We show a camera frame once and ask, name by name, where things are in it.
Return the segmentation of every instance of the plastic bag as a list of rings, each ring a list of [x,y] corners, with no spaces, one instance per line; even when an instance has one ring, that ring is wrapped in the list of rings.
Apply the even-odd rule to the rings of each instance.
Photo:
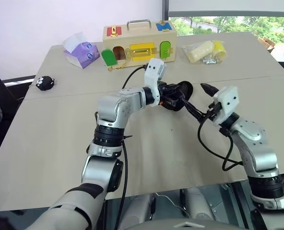
[[[205,41],[182,46],[191,63],[217,64],[226,58],[222,41]]]

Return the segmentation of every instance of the yellow door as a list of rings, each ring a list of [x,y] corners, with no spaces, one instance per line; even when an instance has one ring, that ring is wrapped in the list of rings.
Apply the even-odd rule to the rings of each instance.
[[[130,45],[132,60],[141,61],[154,58],[155,54],[152,54],[152,48],[154,48],[154,43]]]

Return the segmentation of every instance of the metal handle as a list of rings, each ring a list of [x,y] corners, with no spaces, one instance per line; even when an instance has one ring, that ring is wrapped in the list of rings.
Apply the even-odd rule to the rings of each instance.
[[[135,20],[135,21],[128,21],[127,22],[127,30],[129,30],[129,24],[130,23],[148,23],[150,25],[150,28],[152,27],[151,21],[148,19],[144,19],[144,20]]]

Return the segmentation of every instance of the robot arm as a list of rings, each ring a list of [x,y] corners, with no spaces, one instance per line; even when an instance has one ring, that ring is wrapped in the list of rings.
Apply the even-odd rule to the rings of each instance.
[[[108,192],[117,190],[123,162],[124,129],[129,116],[156,106],[160,101],[157,81],[166,66],[160,59],[151,59],[144,75],[145,87],[122,89],[115,95],[104,96],[98,103],[97,125],[82,172],[82,184],[66,192],[29,230],[93,229]]]
[[[284,211],[284,191],[277,158],[268,143],[265,129],[234,112],[239,103],[236,87],[221,90],[208,84],[202,84],[202,87],[214,99],[209,106],[210,119],[221,126],[221,133],[232,137],[240,151],[254,205],[262,216],[269,211]]]

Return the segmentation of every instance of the black mouse toy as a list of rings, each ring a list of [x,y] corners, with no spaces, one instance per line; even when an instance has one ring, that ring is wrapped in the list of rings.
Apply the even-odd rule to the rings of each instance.
[[[37,81],[35,86],[38,87],[40,90],[50,90],[55,84],[55,79],[51,78],[50,76],[43,76],[40,77]]]

